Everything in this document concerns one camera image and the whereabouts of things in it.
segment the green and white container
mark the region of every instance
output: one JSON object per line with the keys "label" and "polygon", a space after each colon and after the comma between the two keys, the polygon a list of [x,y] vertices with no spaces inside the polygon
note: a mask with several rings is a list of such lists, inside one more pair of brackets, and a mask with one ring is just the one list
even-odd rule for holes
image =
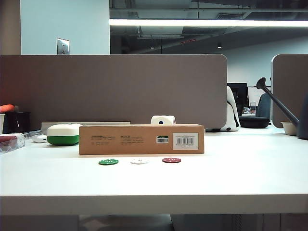
{"label": "green and white container", "polygon": [[56,146],[69,146],[79,142],[81,124],[56,124],[47,129],[47,142]]}

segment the white wall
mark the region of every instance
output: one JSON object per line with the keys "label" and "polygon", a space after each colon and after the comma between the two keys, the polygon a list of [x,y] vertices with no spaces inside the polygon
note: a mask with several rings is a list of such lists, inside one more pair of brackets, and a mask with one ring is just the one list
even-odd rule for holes
{"label": "white wall", "polygon": [[21,0],[21,54],[110,54],[109,0]]}
{"label": "white wall", "polygon": [[228,60],[228,82],[253,86],[261,77],[270,85],[271,60],[277,54],[308,54],[308,37],[286,39],[231,50],[220,50]]}

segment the red poker chip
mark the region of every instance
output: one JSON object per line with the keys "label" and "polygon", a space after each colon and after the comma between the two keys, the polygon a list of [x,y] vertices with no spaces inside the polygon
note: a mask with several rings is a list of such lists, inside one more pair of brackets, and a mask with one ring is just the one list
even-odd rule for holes
{"label": "red poker chip", "polygon": [[164,158],[163,162],[165,162],[165,163],[179,163],[179,162],[181,162],[181,159],[169,157],[169,158]]}

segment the black cup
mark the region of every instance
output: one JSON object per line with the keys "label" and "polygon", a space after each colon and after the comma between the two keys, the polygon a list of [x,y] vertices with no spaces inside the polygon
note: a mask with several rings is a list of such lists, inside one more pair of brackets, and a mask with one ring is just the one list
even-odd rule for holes
{"label": "black cup", "polygon": [[30,131],[29,112],[6,112],[3,133],[23,133]]}

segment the cardboard box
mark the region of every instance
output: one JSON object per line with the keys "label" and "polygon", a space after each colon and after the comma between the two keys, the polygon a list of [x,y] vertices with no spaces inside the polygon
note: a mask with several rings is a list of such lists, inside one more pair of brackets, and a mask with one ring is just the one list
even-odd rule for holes
{"label": "cardboard box", "polygon": [[204,126],[101,125],[79,127],[79,154],[202,154]]}

